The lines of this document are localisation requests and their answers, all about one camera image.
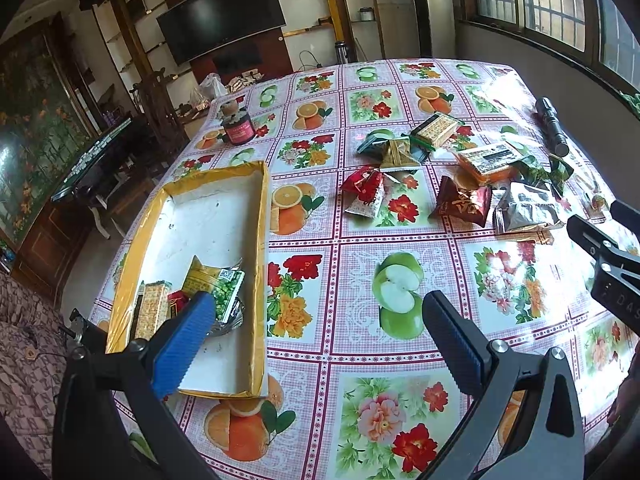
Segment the long red candy bar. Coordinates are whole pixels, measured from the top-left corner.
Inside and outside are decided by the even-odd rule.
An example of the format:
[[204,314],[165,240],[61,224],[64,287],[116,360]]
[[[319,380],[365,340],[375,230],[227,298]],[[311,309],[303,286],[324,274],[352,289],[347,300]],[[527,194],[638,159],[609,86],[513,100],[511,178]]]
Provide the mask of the long red candy bar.
[[175,318],[189,303],[189,296],[182,290],[176,290],[167,295],[168,315]]

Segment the green-end cracker pack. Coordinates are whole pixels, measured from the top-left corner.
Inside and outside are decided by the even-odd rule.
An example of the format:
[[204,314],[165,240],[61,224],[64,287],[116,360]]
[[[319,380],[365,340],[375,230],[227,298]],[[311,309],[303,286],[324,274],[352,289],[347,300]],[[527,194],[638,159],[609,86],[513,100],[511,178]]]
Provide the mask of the green-end cracker pack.
[[409,133],[410,141],[419,148],[434,152],[463,125],[463,122],[448,114],[435,112]]
[[169,318],[168,294],[171,284],[158,281],[143,285],[140,306],[134,308],[132,339],[150,340]]

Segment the silver foil snack bag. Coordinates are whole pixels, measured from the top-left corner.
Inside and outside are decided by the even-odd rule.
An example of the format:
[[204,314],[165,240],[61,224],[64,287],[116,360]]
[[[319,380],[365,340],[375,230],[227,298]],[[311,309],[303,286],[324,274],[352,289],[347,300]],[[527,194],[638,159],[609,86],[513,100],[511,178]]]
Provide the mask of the silver foil snack bag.
[[492,224],[498,234],[559,229],[565,222],[551,193],[512,182],[494,210]]

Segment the green wrinkled snack bag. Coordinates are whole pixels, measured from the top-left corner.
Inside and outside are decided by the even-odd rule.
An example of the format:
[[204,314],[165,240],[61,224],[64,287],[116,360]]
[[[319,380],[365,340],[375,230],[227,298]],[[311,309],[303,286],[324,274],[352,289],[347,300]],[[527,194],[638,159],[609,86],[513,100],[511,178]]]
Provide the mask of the green wrinkled snack bag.
[[544,166],[534,155],[527,155],[511,162],[510,166],[526,185],[551,191],[555,198],[564,196],[565,182],[574,174],[574,168],[561,157],[549,155],[549,167]]

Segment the dark red gold snack bag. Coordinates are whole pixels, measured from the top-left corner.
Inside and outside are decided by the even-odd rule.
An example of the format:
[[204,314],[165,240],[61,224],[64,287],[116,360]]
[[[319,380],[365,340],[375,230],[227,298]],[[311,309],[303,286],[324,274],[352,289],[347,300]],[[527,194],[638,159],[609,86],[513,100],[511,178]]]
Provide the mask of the dark red gold snack bag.
[[484,228],[492,199],[492,188],[459,188],[448,176],[442,176],[431,217],[449,216]]

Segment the orange cracker pack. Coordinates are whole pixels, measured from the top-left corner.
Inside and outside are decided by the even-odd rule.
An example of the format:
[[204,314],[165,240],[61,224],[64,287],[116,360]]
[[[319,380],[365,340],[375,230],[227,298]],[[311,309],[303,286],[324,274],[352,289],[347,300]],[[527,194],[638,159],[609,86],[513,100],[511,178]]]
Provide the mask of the orange cracker pack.
[[468,148],[456,154],[460,167],[480,185],[509,180],[514,162],[522,158],[523,155],[506,141]]

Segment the gold triangular snack bag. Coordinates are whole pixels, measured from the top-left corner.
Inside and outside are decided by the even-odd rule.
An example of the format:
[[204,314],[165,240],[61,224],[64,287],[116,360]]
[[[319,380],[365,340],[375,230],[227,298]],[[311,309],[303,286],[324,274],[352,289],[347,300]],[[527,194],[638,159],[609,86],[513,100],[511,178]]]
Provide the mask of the gold triangular snack bag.
[[421,167],[411,155],[411,144],[407,138],[390,139],[386,141],[380,171],[390,174],[397,171],[415,172]]

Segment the dark green packet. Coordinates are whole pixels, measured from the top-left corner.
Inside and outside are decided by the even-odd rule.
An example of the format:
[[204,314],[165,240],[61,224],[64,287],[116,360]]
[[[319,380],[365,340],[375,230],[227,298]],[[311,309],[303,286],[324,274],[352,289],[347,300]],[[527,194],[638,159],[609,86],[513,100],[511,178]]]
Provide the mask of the dark green packet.
[[367,134],[364,140],[358,145],[356,153],[366,155],[371,158],[381,159],[385,152],[386,144],[389,140],[394,140],[395,135],[388,129],[376,129]]

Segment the small red snack packet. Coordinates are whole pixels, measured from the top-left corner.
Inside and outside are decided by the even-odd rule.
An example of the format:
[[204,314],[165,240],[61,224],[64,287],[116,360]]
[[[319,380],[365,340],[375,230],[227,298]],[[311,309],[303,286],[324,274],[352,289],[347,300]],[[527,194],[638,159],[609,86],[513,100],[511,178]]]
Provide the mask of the small red snack packet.
[[384,176],[378,168],[362,166],[343,182],[341,190],[354,194],[365,204],[370,204],[375,201],[378,189],[384,188],[383,180]]

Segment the black glossy side table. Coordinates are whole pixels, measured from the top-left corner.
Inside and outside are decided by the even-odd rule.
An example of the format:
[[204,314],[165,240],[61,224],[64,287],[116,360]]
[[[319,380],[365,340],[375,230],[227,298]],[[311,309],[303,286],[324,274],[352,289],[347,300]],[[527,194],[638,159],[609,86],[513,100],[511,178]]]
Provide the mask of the black glossy side table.
[[67,200],[70,196],[86,196],[102,181],[114,177],[119,168],[134,156],[145,141],[145,124],[127,118],[94,142],[53,192],[51,202]]

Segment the red white snack packet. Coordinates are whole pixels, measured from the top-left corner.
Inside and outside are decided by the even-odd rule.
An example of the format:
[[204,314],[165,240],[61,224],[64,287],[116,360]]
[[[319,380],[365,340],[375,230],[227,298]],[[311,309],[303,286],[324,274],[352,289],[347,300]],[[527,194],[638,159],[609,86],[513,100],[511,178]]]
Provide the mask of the red white snack packet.
[[348,214],[374,219],[382,207],[385,197],[384,176],[374,174],[363,185],[352,203],[346,208]]

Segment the dark wooden chair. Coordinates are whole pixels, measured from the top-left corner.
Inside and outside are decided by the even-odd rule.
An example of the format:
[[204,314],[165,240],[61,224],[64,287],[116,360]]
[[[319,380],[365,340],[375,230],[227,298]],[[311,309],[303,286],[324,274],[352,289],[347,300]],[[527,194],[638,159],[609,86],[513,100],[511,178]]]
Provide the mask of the dark wooden chair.
[[160,148],[168,158],[175,159],[189,143],[189,138],[171,103],[165,79],[164,68],[153,70],[132,85],[131,93],[142,106]]

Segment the window with metal grille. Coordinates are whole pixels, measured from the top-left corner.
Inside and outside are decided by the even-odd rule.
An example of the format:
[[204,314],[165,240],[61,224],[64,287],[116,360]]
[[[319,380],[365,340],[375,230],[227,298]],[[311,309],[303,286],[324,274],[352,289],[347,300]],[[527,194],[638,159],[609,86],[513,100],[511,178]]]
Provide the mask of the window with metal grille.
[[639,113],[639,37],[614,0],[454,0],[454,8],[577,65]]

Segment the large floral wall painting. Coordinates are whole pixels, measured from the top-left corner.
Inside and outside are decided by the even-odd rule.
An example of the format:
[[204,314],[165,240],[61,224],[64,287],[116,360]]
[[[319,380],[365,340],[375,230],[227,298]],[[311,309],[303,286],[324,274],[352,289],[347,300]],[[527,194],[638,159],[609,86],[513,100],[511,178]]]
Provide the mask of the large floral wall painting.
[[96,136],[67,76],[63,38],[55,15],[1,45],[1,232],[14,247]]

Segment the wall-mounted black television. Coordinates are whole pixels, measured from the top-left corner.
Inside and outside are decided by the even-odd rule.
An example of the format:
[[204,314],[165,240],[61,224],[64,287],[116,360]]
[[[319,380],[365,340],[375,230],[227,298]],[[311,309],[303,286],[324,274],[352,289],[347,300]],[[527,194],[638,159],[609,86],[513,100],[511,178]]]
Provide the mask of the wall-mounted black television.
[[177,64],[285,25],[279,0],[184,0],[157,18]]

